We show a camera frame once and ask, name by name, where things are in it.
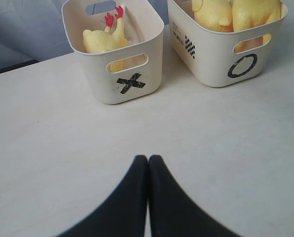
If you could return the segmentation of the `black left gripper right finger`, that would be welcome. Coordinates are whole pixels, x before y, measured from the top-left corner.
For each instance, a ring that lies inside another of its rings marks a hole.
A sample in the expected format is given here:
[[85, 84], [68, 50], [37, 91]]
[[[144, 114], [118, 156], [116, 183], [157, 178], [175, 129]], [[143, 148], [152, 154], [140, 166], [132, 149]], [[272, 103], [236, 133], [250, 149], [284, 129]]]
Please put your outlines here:
[[177, 183], [162, 156], [149, 158], [149, 221], [153, 237], [238, 237], [201, 209]]

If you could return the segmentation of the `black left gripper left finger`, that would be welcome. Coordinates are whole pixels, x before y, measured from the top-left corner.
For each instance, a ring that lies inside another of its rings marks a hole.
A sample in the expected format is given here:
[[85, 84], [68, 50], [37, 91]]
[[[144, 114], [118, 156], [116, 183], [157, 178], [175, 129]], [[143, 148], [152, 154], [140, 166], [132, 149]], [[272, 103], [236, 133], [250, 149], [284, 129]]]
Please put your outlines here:
[[60, 237], [143, 237], [147, 215], [148, 160], [134, 157], [113, 192]]

